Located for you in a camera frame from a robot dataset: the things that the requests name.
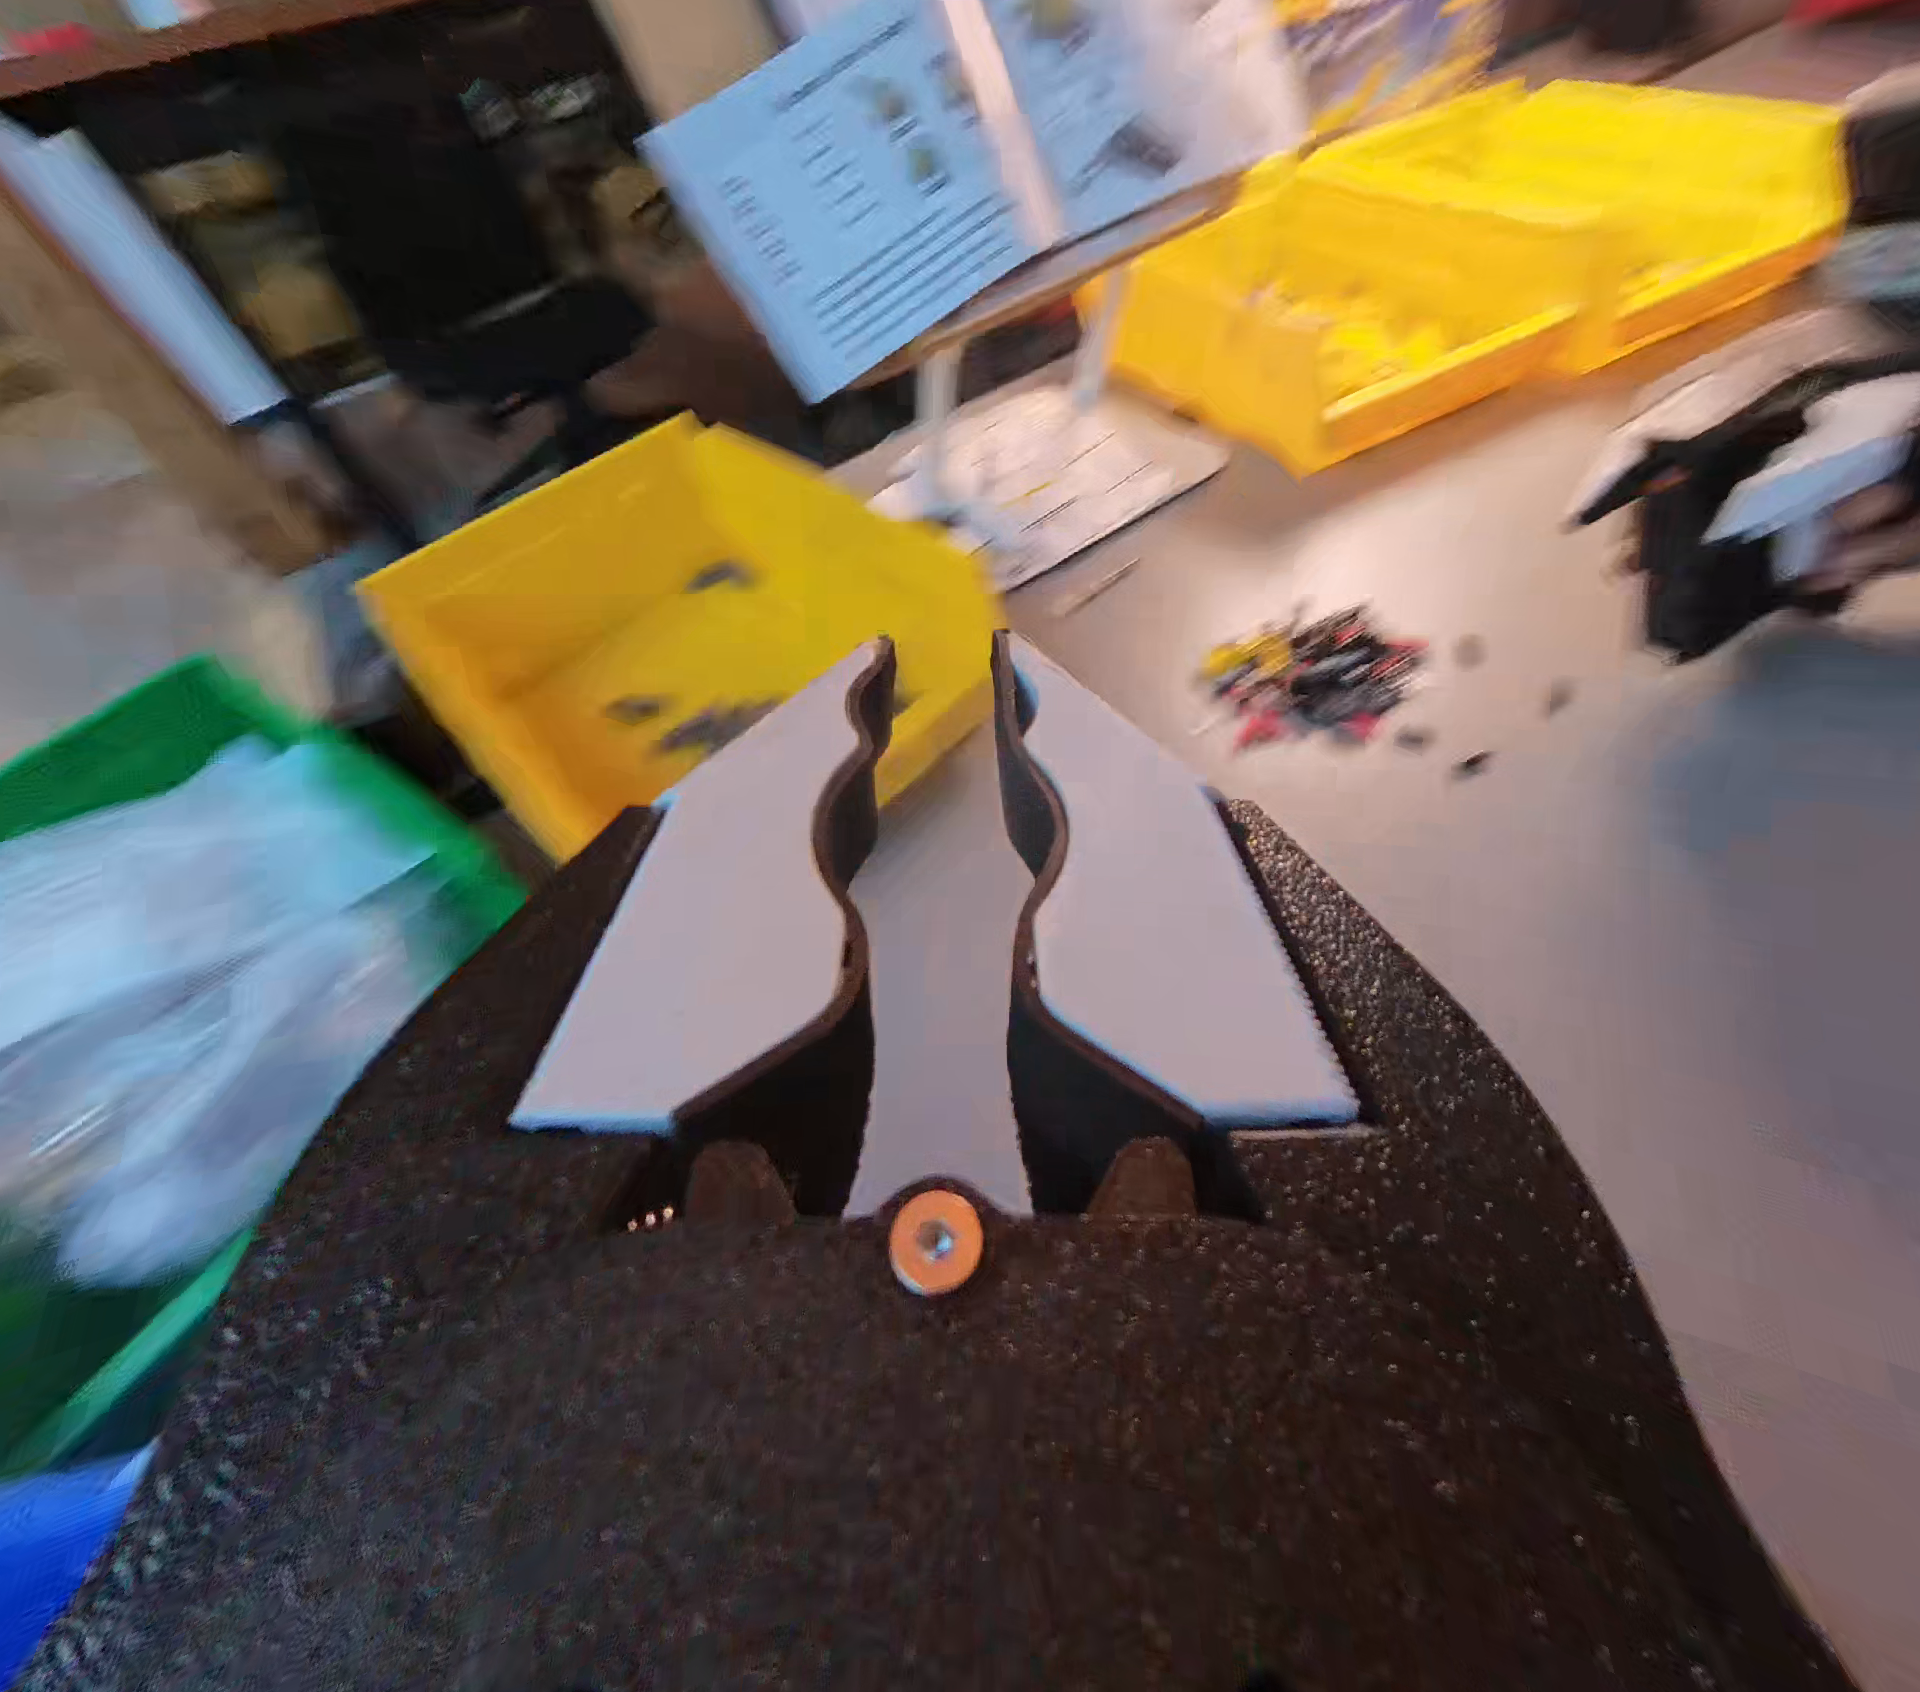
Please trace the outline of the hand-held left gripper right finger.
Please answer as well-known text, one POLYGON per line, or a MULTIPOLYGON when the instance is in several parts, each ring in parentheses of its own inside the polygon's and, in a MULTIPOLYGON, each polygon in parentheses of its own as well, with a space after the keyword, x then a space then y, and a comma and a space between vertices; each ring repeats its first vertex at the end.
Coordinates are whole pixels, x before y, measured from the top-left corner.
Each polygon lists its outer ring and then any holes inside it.
POLYGON ((1008 1084, 1036 1217, 1163 1141, 1205 1217, 1257 1218, 1241 1144, 1360 1129, 1301 952, 1205 780, 1023 637, 990 650, 1008 839, 1031 876, 1008 1084))

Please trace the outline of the clear plastic-wrapped bundle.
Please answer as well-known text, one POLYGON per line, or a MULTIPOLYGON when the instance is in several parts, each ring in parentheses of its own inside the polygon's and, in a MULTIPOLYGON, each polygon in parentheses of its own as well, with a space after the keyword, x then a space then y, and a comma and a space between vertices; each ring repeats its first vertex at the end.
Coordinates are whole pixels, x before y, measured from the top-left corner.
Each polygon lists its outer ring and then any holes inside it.
POLYGON ((453 970, 430 848, 246 736, 5 843, 5 1248, 85 1290, 202 1264, 453 970))

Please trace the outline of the green storage bin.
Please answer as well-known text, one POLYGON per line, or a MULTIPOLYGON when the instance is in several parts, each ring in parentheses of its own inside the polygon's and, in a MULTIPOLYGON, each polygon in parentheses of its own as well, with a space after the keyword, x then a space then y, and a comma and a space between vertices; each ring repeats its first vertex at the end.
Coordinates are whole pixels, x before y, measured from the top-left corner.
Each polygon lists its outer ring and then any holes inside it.
MULTIPOLYGON (((215 659, 188 659, 13 758, 2 773, 5 837, 173 789, 245 736, 316 751, 341 799, 390 836, 427 844, 461 960, 526 903, 494 846, 384 752, 300 717, 215 659)), ((24 1254, 5 1258, 5 1477, 96 1453, 112 1433, 149 1439, 153 1430, 129 1418, 179 1375, 250 1243, 245 1227, 197 1273, 129 1292, 80 1292, 24 1254)))

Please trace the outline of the open instruction booklet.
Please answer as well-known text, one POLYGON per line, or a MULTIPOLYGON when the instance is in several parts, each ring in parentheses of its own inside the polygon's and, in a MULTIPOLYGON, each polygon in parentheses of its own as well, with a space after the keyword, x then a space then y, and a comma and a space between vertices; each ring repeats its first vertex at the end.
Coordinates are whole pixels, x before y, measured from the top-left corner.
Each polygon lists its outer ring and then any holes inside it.
POLYGON ((805 403, 1293 143, 1265 0, 858 0, 647 161, 805 403))

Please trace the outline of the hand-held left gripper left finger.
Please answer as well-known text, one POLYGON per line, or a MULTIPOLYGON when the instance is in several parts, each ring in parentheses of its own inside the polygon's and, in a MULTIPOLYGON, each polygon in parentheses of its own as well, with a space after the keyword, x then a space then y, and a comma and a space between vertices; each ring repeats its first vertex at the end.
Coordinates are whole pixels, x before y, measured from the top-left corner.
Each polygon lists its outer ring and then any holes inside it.
POLYGON ((805 1218, 843 1218, 876 1078, 853 886, 879 837, 897 650, 858 643, 646 810, 603 933, 511 1111, 646 1136, 684 1172, 757 1147, 805 1218))

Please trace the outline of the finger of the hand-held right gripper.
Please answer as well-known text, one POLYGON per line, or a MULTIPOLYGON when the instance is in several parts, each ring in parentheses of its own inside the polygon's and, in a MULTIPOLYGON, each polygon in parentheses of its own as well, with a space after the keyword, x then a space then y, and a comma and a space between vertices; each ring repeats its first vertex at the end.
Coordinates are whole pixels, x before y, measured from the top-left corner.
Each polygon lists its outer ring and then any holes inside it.
POLYGON ((1740 367, 1697 363, 1647 385, 1627 418, 1606 435, 1564 512, 1567 527, 1593 527, 1639 504, 1652 480, 1740 403, 1740 367))
POLYGON ((1890 478, 1906 463, 1910 442, 1910 387, 1844 387, 1824 395, 1812 403, 1801 436, 1721 501, 1707 541, 1757 541, 1812 522, 1890 478))

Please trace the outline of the blue storage bin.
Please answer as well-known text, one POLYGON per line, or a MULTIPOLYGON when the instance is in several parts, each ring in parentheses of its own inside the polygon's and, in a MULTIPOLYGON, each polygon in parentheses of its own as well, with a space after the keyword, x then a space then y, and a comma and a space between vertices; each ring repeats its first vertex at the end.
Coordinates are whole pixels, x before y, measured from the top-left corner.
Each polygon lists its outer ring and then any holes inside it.
POLYGON ((109 1546, 156 1443, 2 1483, 2 1687, 109 1546))

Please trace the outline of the black office chair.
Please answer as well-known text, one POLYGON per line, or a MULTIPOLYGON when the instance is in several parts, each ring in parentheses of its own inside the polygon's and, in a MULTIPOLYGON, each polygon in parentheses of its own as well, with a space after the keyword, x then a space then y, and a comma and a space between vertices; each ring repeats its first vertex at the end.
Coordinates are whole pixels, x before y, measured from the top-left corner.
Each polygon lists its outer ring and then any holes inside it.
POLYGON ((481 496, 483 504, 590 463, 626 439, 626 421, 594 409, 588 385, 628 362, 657 317, 617 283, 562 283, 534 299, 425 341, 384 341, 383 360, 420 397, 472 403, 484 425, 549 403, 555 421, 481 496))

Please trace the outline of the yellow storage bin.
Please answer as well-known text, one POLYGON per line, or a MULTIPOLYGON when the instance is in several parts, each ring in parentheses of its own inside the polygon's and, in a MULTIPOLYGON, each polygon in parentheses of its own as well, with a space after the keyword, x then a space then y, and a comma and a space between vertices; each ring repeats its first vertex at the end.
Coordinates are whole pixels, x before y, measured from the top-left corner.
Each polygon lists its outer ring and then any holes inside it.
POLYGON ((1572 376, 1792 283, 1851 205, 1831 106, 1572 80, 1524 94, 1501 123, 1497 181, 1582 243, 1572 376))
POLYGON ((762 573, 754 637, 791 695, 858 643, 892 642, 881 802, 988 719, 1005 613, 971 556, 878 514, 805 460, 694 415, 470 521, 357 594, 472 771, 564 863, 701 762, 660 757, 649 729, 603 717, 603 650, 720 559, 762 573))
POLYGON ((1590 213, 1276 156, 1125 271, 1109 369, 1304 478, 1593 353, 1590 213))

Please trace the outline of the heap of black building pieces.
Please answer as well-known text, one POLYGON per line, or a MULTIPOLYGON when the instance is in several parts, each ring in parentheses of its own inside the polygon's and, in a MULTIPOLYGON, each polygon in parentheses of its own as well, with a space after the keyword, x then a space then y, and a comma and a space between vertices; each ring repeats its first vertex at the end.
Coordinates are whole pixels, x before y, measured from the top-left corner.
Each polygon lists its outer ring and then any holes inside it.
POLYGON ((649 729, 660 757, 704 758, 783 705, 791 685, 754 637, 762 584, 745 560, 712 560, 618 628, 603 650, 603 717, 649 729))

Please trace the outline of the wooden shelf board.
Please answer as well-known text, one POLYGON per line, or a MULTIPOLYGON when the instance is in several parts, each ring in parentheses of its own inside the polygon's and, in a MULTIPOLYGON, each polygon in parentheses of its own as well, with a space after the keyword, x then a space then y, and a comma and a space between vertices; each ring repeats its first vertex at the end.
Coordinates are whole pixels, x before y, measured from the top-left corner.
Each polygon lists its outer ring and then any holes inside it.
POLYGON ((274 0, 217 8, 194 23, 156 31, 87 31, 83 46, 5 60, 2 100, 58 94, 96 80, 154 72, 235 49, 302 40, 352 23, 456 2, 464 0, 274 0))

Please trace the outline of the pile of small building pieces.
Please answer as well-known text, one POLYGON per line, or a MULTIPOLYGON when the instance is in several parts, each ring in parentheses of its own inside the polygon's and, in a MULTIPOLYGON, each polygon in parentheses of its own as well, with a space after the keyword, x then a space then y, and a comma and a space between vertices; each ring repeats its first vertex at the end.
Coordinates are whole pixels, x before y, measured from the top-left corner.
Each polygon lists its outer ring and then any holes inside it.
POLYGON ((1236 752, 1317 736, 1364 745, 1427 664, 1427 639, 1384 632, 1366 606, 1298 611, 1210 647, 1195 683, 1224 711, 1236 752))

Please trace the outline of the grey desk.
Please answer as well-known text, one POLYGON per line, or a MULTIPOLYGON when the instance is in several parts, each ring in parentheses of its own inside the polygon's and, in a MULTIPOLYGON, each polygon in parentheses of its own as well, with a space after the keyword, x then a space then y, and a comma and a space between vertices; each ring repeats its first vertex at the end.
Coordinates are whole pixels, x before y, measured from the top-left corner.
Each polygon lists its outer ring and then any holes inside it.
POLYGON ((1175 668, 1282 595, 1490 637, 1436 681, 1477 777, 1215 762, 1415 1089, 1257 1228, 1020 1228, 992 1301, 881 1331, 834 1249, 676 1301, 614 1370, 694 1412, 594 1578, 612 1689, 1787 1689, 1675 1580, 1735 1501, 1851 1689, 1915 1689, 1915 598, 1660 675, 1549 504, 1645 356, 1291 489, 1241 458, 1079 623, 1015 620, 1185 757, 1175 668))

